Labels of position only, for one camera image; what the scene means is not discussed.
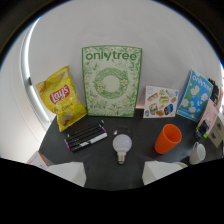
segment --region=plastic cup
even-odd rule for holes
[[[159,154],[164,154],[176,146],[182,139],[181,131],[173,124],[166,124],[160,132],[154,148]]]

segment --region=yellow chip bag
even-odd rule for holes
[[[36,87],[45,106],[57,114],[60,132],[87,114],[73,86],[69,66],[55,72]]]

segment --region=white backdrop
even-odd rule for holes
[[[19,162],[39,149],[45,135],[22,83],[20,53],[26,31],[9,49],[0,70],[0,155]],[[181,91],[191,68],[221,85],[219,60],[203,35],[181,15],[149,0],[75,0],[47,12],[31,36],[33,84],[69,65],[85,104],[82,47],[103,44],[143,49],[138,107],[144,104],[146,85]]]
[[[221,85],[219,59],[204,36],[183,16],[150,0],[74,0],[43,15],[30,42],[33,84],[69,65],[75,89],[86,105],[82,47],[94,45],[143,49],[138,108],[144,106],[146,85],[181,93],[191,68]]]

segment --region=onlytree box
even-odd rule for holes
[[[142,49],[91,46],[82,49],[88,115],[133,117],[141,75]]]

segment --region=led bulb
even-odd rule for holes
[[[120,134],[117,135],[113,140],[114,150],[118,155],[118,162],[120,164],[124,163],[125,155],[130,150],[132,146],[131,138],[128,135]]]

